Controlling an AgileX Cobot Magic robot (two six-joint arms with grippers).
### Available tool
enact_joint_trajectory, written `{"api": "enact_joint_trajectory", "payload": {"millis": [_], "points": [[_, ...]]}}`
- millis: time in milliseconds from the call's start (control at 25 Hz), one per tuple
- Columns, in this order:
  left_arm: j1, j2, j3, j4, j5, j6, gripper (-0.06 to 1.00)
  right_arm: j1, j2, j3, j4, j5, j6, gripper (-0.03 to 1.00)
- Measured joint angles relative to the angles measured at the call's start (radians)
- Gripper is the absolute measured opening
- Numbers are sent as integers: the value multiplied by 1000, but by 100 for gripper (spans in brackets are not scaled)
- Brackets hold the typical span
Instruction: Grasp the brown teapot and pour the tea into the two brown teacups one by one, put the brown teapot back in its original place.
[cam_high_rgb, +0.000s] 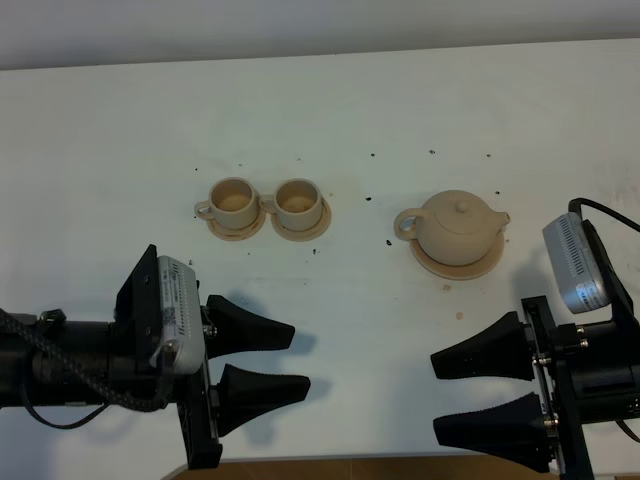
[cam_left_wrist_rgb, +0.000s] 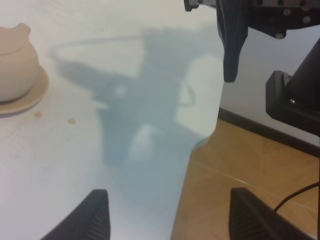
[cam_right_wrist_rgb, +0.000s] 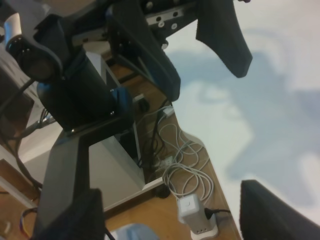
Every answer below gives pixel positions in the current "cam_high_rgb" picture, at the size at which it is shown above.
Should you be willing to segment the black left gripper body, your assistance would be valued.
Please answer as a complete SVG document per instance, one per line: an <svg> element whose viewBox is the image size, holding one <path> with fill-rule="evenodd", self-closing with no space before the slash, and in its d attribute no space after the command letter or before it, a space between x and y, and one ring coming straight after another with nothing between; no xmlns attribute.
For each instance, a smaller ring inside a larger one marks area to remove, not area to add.
<svg viewBox="0 0 640 480"><path fill-rule="evenodd" d="M171 345L161 348L156 366L151 356L160 345L162 320L158 257L149 245L116 296L114 309L114 386L135 399L152 400L161 395L177 407L190 470L215 468L222 445L218 439L210 401L207 353L192 375L174 374L175 353ZM205 312L200 305L205 334Z"/></svg>

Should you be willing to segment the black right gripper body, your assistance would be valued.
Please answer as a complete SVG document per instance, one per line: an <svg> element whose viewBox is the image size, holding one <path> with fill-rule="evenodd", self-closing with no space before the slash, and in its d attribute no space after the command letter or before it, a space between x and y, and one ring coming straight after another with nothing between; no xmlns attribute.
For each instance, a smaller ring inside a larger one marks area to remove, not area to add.
<svg viewBox="0 0 640 480"><path fill-rule="evenodd" d="M532 352L543 402L547 431L562 479L594 477L568 358L582 349L574 324L555 323L547 298L522 301L527 328L533 336Z"/></svg>

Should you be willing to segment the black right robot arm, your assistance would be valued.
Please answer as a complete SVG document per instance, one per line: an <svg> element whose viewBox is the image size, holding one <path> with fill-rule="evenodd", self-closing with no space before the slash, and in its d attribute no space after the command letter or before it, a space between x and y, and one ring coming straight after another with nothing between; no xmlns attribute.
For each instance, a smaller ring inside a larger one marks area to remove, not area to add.
<svg viewBox="0 0 640 480"><path fill-rule="evenodd" d="M591 479L583 427L639 415L639 323L624 300L607 321L555 323L547 299L522 302L471 338L432 355L439 379L503 377L540 390L507 403L438 417L442 446L502 458L538 473L556 462L563 479Z"/></svg>

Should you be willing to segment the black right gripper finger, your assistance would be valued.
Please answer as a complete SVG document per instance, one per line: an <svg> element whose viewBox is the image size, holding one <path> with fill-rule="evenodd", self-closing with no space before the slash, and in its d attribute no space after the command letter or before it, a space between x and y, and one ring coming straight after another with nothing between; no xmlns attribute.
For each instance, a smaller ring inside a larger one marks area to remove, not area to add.
<svg viewBox="0 0 640 480"><path fill-rule="evenodd" d="M515 311L469 339L432 354L431 362L438 379L534 379L527 331Z"/></svg>
<svg viewBox="0 0 640 480"><path fill-rule="evenodd" d="M547 473L550 446L540 398L529 393L484 410L433 420L442 446L499 457L538 473Z"/></svg>

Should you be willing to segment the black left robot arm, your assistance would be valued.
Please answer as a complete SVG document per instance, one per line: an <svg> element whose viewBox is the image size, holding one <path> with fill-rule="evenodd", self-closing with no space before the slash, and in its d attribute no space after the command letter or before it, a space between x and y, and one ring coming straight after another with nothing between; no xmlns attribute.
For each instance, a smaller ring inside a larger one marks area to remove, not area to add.
<svg viewBox="0 0 640 480"><path fill-rule="evenodd" d="M291 325L242 309L220 295L199 297L194 270L149 246L116 297L109 323L69 320L61 310L1 316L1 403L32 417L42 406L109 406L155 412L175 405L192 470L216 467L221 440L247 422L305 400L301 375L212 359L289 348Z"/></svg>

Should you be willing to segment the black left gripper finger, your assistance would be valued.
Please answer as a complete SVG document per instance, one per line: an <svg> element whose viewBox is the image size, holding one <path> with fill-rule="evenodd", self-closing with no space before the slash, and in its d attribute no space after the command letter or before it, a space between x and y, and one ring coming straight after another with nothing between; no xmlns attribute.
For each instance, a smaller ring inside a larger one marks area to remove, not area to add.
<svg viewBox="0 0 640 480"><path fill-rule="evenodd" d="M264 318L240 308L220 295L210 295L205 306L208 358L254 352L286 350L295 335L291 325Z"/></svg>
<svg viewBox="0 0 640 480"><path fill-rule="evenodd" d="M218 435L224 437L259 416L304 401L310 387L306 376L263 374L227 364L215 387Z"/></svg>

